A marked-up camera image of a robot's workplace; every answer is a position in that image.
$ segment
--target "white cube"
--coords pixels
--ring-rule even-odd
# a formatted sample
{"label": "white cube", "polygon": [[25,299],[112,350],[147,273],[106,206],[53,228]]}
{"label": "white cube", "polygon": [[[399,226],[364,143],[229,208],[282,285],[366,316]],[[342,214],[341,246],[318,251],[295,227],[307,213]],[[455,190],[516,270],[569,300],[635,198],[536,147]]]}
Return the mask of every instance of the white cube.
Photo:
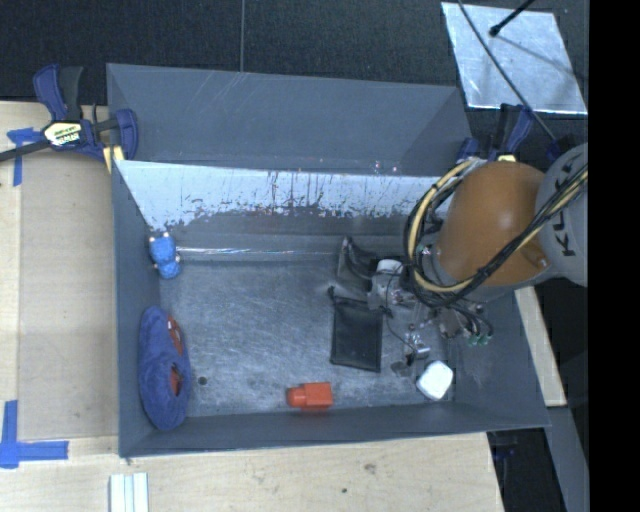
{"label": "white cube", "polygon": [[442,361],[434,361],[416,382],[418,389],[432,400],[440,400],[453,382],[453,370]]}

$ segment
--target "black floor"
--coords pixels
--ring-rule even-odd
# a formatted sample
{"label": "black floor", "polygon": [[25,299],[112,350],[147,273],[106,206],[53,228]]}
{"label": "black floor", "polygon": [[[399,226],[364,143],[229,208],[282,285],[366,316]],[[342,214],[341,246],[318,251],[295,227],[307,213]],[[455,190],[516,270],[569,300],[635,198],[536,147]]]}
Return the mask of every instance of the black floor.
{"label": "black floor", "polygon": [[[473,3],[515,8],[520,1]],[[531,8],[554,13],[588,105],[589,0],[538,0]],[[34,100],[32,76],[52,62],[86,67],[84,104],[106,104],[107,62],[459,85],[433,0],[3,2],[0,47],[0,98],[9,100]],[[557,136],[588,140],[585,118],[542,117]],[[481,140],[497,122],[495,111],[469,110],[468,118]],[[535,126],[518,156],[546,170],[547,144]],[[562,373],[587,348],[587,293],[564,280],[537,292]],[[586,366],[578,376],[575,366],[568,364],[565,382],[585,379]],[[588,401],[572,400],[588,457]],[[490,438],[507,511],[564,510],[542,430]]]}

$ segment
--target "metal stand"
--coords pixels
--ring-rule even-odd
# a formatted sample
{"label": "metal stand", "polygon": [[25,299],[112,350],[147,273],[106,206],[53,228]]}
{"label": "metal stand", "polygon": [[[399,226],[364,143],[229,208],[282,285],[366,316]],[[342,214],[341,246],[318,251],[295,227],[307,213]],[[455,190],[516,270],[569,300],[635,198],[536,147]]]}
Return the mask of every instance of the metal stand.
{"label": "metal stand", "polygon": [[497,36],[500,31],[509,24],[509,22],[511,20],[513,20],[514,18],[516,18],[522,11],[524,11],[527,7],[529,7],[533,2],[535,2],[536,0],[527,0],[525,3],[523,3],[520,7],[518,7],[515,11],[513,11],[511,14],[509,14],[509,16],[507,16],[505,19],[503,19],[500,23],[498,23],[497,25],[494,25],[493,27],[491,27],[491,29],[489,30],[489,35],[491,37],[495,37]]}

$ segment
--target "gray bin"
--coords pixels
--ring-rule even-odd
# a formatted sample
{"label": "gray bin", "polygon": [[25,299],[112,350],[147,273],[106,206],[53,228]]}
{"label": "gray bin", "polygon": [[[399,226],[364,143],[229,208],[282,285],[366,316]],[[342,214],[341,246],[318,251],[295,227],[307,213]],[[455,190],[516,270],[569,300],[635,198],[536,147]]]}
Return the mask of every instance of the gray bin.
{"label": "gray bin", "polygon": [[[488,346],[432,330],[432,355],[455,370],[440,402],[391,370],[403,347],[386,327],[381,373],[329,362],[342,238],[401,253],[406,215],[469,136],[457,89],[110,65],[108,90],[140,129],[136,159],[113,170],[122,456],[548,425],[513,296],[488,306]],[[169,281],[147,247],[165,229],[183,258]],[[188,417],[169,432],[137,388],[153,304],[181,324],[194,372]],[[333,408],[286,406],[288,387],[325,380]]]}

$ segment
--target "wooden table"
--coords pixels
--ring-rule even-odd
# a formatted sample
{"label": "wooden table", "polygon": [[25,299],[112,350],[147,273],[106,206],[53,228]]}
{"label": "wooden table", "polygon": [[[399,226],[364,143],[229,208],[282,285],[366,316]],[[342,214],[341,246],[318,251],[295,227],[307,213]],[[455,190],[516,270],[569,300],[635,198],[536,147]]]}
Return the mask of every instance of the wooden table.
{"label": "wooden table", "polygon": [[[0,102],[0,150],[9,129],[48,121]],[[154,512],[504,510],[485,434],[120,459],[108,173],[50,150],[23,165],[20,187],[0,165],[0,406],[19,400],[20,440],[70,445],[67,461],[0,470],[0,510],[107,510],[109,476],[137,472]],[[535,293],[516,297],[545,401],[565,405]]]}

